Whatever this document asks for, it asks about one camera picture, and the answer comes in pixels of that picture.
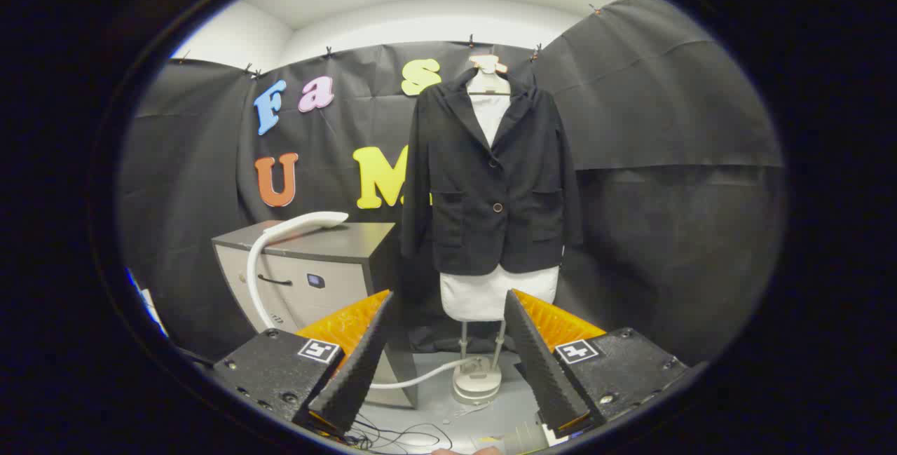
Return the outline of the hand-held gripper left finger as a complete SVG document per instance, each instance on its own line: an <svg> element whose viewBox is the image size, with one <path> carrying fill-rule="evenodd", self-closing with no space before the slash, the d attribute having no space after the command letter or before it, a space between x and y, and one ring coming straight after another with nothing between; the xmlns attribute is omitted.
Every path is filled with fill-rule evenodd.
<svg viewBox="0 0 897 455"><path fill-rule="evenodd" d="M267 328L215 362L212 375L264 416L326 437L350 430L395 327L381 291L288 332Z"/></svg>

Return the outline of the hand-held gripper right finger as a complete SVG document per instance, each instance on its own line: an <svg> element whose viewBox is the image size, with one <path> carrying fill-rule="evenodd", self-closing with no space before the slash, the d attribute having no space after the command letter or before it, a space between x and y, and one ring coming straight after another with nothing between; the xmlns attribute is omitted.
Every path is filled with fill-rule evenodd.
<svg viewBox="0 0 897 455"><path fill-rule="evenodd" d="M504 322L555 435L615 422L691 377L691 369L634 328L605 331L528 293L512 290Z"/></svg>

